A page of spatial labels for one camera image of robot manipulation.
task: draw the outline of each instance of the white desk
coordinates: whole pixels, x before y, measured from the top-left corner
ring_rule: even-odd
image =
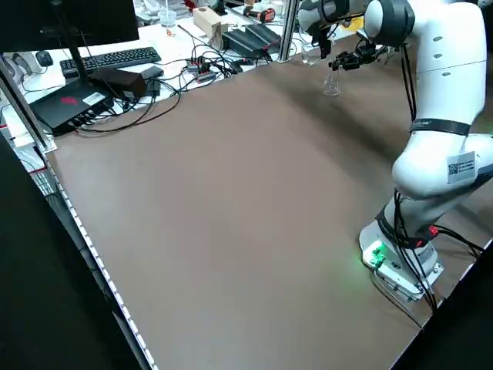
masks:
[[[242,12],[243,9],[242,7],[236,8],[238,12]],[[227,22],[230,25],[230,29],[234,27],[239,27],[243,29],[243,26],[248,25],[249,22],[238,15],[233,14],[230,12],[229,14],[225,15],[222,17],[222,19]],[[192,35],[196,36],[197,38],[203,40],[206,42],[206,37],[203,34],[203,31],[199,29],[197,26],[193,24],[193,18],[185,18],[185,19],[180,19],[177,21],[177,24],[181,25],[186,29],[188,32],[190,32]],[[273,31],[275,31],[277,34],[281,34],[283,27],[279,23],[279,19],[277,19],[276,22],[273,22],[272,25],[267,24]],[[340,39],[343,38],[347,35],[352,34],[353,32],[345,31],[345,30],[340,30],[337,31],[337,34],[335,35],[335,39]],[[301,38],[301,35],[295,34],[293,36],[293,48],[291,50],[291,55],[294,55],[297,52],[301,52],[302,45],[304,44],[304,41],[310,40],[310,36],[307,34],[304,34],[303,38]],[[186,59],[189,58],[191,55],[191,51],[194,46],[194,41],[192,38],[187,35],[182,29],[176,28],[176,35],[174,37],[169,37],[166,34],[166,31],[161,25],[150,25],[147,27],[142,27],[139,29],[139,40],[133,41],[133,42],[122,42],[118,44],[110,44],[110,45],[99,45],[99,46],[90,46],[90,52],[93,56],[98,55],[98,54],[104,54],[107,52],[115,52],[119,50],[127,50],[127,49],[135,49],[135,48],[142,48],[142,47],[148,47],[152,46],[161,56],[161,62],[160,64],[166,64],[168,62],[172,62],[177,59]],[[203,45],[197,48],[198,55],[203,54],[207,50],[211,50],[207,46]],[[89,53],[87,51],[87,48],[79,48],[79,51],[81,53],[82,57],[89,56]],[[24,83],[24,86],[27,90],[41,90],[41,91],[36,91],[36,92],[27,92],[24,91],[23,88],[21,90],[23,93],[25,93],[25,98],[28,101],[28,103],[32,103],[36,101],[37,99],[42,98],[43,96],[49,94],[52,91],[55,91],[56,88],[59,88],[61,86],[65,85],[65,78],[63,77],[62,70],[60,69],[59,62],[63,59],[69,59],[70,55],[66,49],[57,49],[57,50],[50,50],[49,51],[52,59],[53,59],[53,66],[50,66],[47,68],[46,72],[41,74],[41,75],[33,75],[29,79],[27,79]],[[226,53],[229,56],[234,56],[236,55],[235,52],[232,50],[226,51]],[[214,57],[213,53],[210,53],[209,55],[211,58]],[[273,59],[275,60],[277,58],[277,55],[274,54],[272,55]],[[259,61],[259,65],[264,64],[265,62]],[[163,79],[168,79],[173,76],[179,75],[180,71],[182,70],[182,67],[185,66],[185,62],[172,62],[170,64],[167,64],[165,66],[159,66],[163,71]],[[142,64],[139,66],[132,66],[128,68],[124,68],[125,70],[132,71],[132,72],[141,72],[144,69],[149,68],[152,65],[152,63],[148,64]],[[252,68],[255,68],[255,66],[243,66],[244,71],[248,71]],[[193,75],[189,73],[184,73],[183,78],[181,79],[182,84],[185,84],[189,82],[191,79],[193,79]],[[221,80],[223,77],[220,76],[216,79],[216,81]],[[172,87],[178,89],[179,88],[179,80],[178,78],[167,80],[167,83],[169,83]],[[201,86],[202,84],[198,84],[196,82],[190,83],[188,85],[188,89],[194,89],[198,86]],[[169,91],[166,88],[161,89],[160,96],[157,98],[157,100],[162,100],[166,99],[169,97],[171,94],[171,91]],[[150,102],[150,97],[142,98],[141,102],[143,104],[149,103]],[[120,111],[121,109],[119,108],[118,105],[114,106],[114,109],[116,112]],[[14,143],[17,147],[20,146],[30,146],[29,144],[32,143],[32,139],[30,138],[29,134],[27,133],[27,130],[25,129],[24,125],[22,124],[22,121],[17,117],[17,114],[15,113],[14,109],[12,106],[6,106],[3,109],[3,116],[5,117],[5,122],[8,126],[8,129],[10,131],[10,134],[12,137],[15,138]]]

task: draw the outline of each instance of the computer mouse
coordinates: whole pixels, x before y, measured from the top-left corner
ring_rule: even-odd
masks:
[[[41,52],[36,53],[36,59],[41,67],[50,67],[53,66],[52,56],[49,55],[49,52],[42,50]]]

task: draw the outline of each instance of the desk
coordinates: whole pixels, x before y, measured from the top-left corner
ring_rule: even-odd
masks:
[[[144,126],[59,139],[49,162],[160,368],[383,369],[411,341],[357,245],[407,141],[396,62],[344,73],[335,99],[323,66],[273,63]],[[485,244],[491,188],[443,223]],[[471,259],[437,247],[446,296]]]
[[[238,15],[233,14],[230,12],[229,14],[225,15],[222,17],[222,20],[224,22],[228,22],[230,24],[230,28],[233,26],[239,26],[241,29],[244,29],[242,27],[243,25],[249,24],[248,21],[242,17],[239,17]],[[196,36],[197,38],[202,39],[204,42],[206,42],[206,38],[203,37],[203,31],[199,29],[197,26],[193,24],[193,18],[185,18],[185,19],[180,19],[177,21],[177,24],[181,25],[186,29],[188,32],[190,32],[192,35]],[[269,25],[269,27],[275,31],[278,34],[282,33],[283,27],[279,25]],[[352,32],[340,30],[337,32],[336,37],[334,39],[340,39],[343,37],[346,37],[350,35]],[[299,38],[300,36],[294,36],[295,39],[293,40],[293,50],[292,54],[295,54],[296,52],[301,51],[301,46],[303,45],[303,41]],[[310,39],[310,36],[305,34],[305,39],[308,40]],[[111,45],[98,45],[98,46],[90,46],[91,54],[98,55],[98,54],[104,54],[107,52],[116,52],[120,50],[127,50],[127,49],[135,49],[135,48],[142,48],[142,47],[149,47],[152,46],[161,56],[162,61],[159,62],[160,64],[166,64],[168,62],[172,62],[173,60],[178,60],[178,59],[186,59],[190,57],[191,50],[193,49],[194,42],[191,39],[189,35],[187,35],[183,30],[177,29],[176,30],[176,36],[175,37],[168,37],[166,35],[166,31],[161,25],[151,25],[148,27],[142,27],[139,29],[139,40],[133,41],[133,42],[122,42],[118,44],[111,44]],[[206,50],[208,50],[206,46],[197,49],[197,52],[202,54]],[[81,53],[82,57],[89,56],[89,53],[87,51],[87,48],[79,48],[79,51]],[[67,51],[64,49],[58,49],[58,50],[50,50],[49,51],[50,55],[52,56],[53,59],[53,66],[50,66],[47,68],[46,73],[42,75],[35,75],[32,76],[26,83],[25,83],[25,88],[27,90],[40,90],[36,92],[29,92],[25,95],[26,100],[28,103],[32,103],[36,101],[37,99],[42,98],[43,96],[49,94],[50,92],[54,91],[56,88],[59,88],[61,86],[65,85],[65,78],[62,75],[62,71],[60,69],[59,62],[63,59],[69,59],[69,54]],[[231,50],[226,51],[226,53],[230,56],[236,55],[236,53],[232,52]],[[143,65],[138,65],[138,66],[132,66],[128,68],[124,68],[124,70],[128,70],[131,72],[141,72],[144,69],[149,68],[153,64],[148,63],[148,64],[143,64]],[[186,65],[185,62],[174,62],[171,64],[168,64],[167,66],[160,66],[160,68],[163,69],[164,71],[164,79],[168,79],[170,77],[176,76],[180,73],[182,67]],[[244,66],[243,69],[245,71],[248,71],[252,68],[255,68],[255,66]],[[189,73],[186,73],[184,75],[185,80],[188,82],[190,81],[193,76]],[[172,85],[174,88],[178,89],[179,88],[179,82],[178,79],[171,79],[167,80],[167,82]],[[199,84],[196,82],[193,82],[189,85],[189,89],[194,89],[198,87]],[[161,90],[161,95],[157,98],[157,100],[162,100],[165,99],[169,96],[171,92],[166,89]],[[141,99],[142,103],[149,103],[150,102],[150,97],[148,98],[142,98]],[[115,110],[121,111],[118,105],[115,105]],[[26,129],[22,124],[22,121],[17,117],[14,109],[12,109],[11,106],[7,106],[3,109],[3,115],[5,117],[5,121],[8,124],[8,128],[10,130],[11,136],[12,137],[17,137],[19,140],[17,140],[17,145],[22,146],[25,145],[26,143],[30,142],[30,138],[25,137],[26,136]]]

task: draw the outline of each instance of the green led light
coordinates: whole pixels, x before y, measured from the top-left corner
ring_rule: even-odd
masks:
[[[374,241],[364,252],[365,261],[372,265],[384,262],[386,260],[386,257],[383,253],[381,253],[384,248],[384,243],[379,240]]]

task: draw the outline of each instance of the white label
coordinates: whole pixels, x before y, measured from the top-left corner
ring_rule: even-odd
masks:
[[[99,103],[101,100],[105,99],[105,96],[100,94],[99,92],[94,92],[89,95],[87,98],[82,99],[82,101],[88,106],[93,106],[96,103]]]
[[[474,179],[476,176],[475,152],[464,153],[447,158],[448,182]]]

